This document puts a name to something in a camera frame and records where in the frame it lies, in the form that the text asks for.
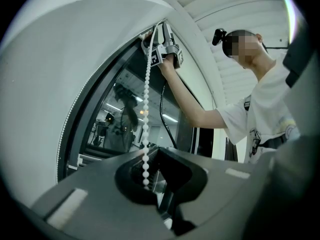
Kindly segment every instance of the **ceiling panel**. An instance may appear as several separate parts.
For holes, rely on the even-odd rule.
[[[283,0],[176,0],[202,31],[221,76],[226,103],[234,103],[250,94],[257,83],[250,70],[244,70],[225,56],[221,44],[212,45],[215,30],[227,32],[245,29],[262,35],[267,47],[288,46],[289,23]],[[277,59],[286,49],[269,49]]]

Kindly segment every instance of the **white t-shirt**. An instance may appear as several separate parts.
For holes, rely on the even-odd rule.
[[[133,126],[127,114],[122,111],[114,113],[113,122],[106,130],[103,147],[123,153],[129,152],[134,140]]]
[[[276,60],[276,65],[257,83],[250,96],[217,108],[227,126],[225,132],[234,145],[247,136],[245,163],[255,164],[262,153],[300,136],[284,102],[290,90],[286,84],[289,71],[283,66],[284,57],[282,54]]]

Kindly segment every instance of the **black cable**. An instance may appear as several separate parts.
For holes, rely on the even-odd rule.
[[[122,128],[122,117],[123,117],[124,112],[125,112],[125,107],[123,107],[121,110],[123,110],[122,114],[121,114],[121,118],[120,118],[120,129],[121,129],[122,145],[123,145],[123,149],[125,150],[125,152],[128,152],[128,150],[126,150],[126,145],[125,145],[125,140],[124,140],[124,131],[123,131],[123,128]]]
[[[172,134],[170,132],[170,129],[164,119],[164,116],[162,115],[162,107],[163,107],[163,100],[164,100],[164,93],[165,93],[165,88],[166,88],[166,84],[167,84],[167,80],[164,81],[164,84],[163,84],[163,87],[162,87],[162,92],[161,92],[161,98],[160,98],[160,117],[161,117],[161,121],[164,125],[164,128],[166,129],[167,133],[169,134],[169,137],[172,141],[172,144],[174,146],[174,148],[177,150],[178,147],[177,147],[177,144],[175,142],[175,139],[172,137]]]
[[[289,49],[289,46],[287,46],[287,47],[265,47],[266,49],[283,49],[283,50],[285,50],[285,49]]]
[[[93,134],[93,137],[92,137],[92,140],[90,142],[90,145],[92,144],[92,141],[94,140],[94,138],[96,137],[96,131],[97,131],[97,123],[95,123],[95,127],[94,127],[94,134]]]

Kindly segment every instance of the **white beaded chain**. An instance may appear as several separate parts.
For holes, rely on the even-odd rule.
[[[159,25],[159,23],[157,25],[155,25],[155,28],[154,28],[154,31],[152,33],[152,37],[151,37],[151,41],[150,41],[150,46],[149,46],[149,49],[148,49],[148,59],[147,59],[147,64],[146,64],[146,73],[145,73],[145,82],[144,82],[144,106],[143,106],[143,109],[144,109],[144,112],[143,112],[143,115],[144,115],[144,118],[143,118],[143,122],[144,122],[144,125],[143,125],[143,138],[144,140],[142,141],[142,144],[144,145],[144,148],[142,149],[143,150],[143,157],[142,157],[142,160],[143,160],[143,165],[142,165],[142,168],[144,169],[144,172],[142,174],[142,176],[144,177],[144,180],[143,180],[143,184],[144,184],[144,188],[146,190],[148,190],[148,184],[149,184],[149,180],[148,180],[148,177],[149,177],[149,172],[148,172],[148,169],[149,169],[149,164],[147,163],[149,161],[149,156],[147,155],[148,152],[149,152],[149,148],[147,148],[147,145],[149,144],[149,140],[148,140],[148,137],[149,137],[149,133],[148,133],[148,129],[149,129],[149,126],[148,126],[148,122],[149,122],[149,119],[148,119],[148,109],[149,109],[149,106],[148,106],[148,98],[149,98],[149,79],[150,79],[150,69],[151,69],[151,53],[152,53],[152,47],[153,47],[153,43],[154,43],[154,38],[155,38],[155,33],[156,33],[156,30],[157,30],[157,27]]]

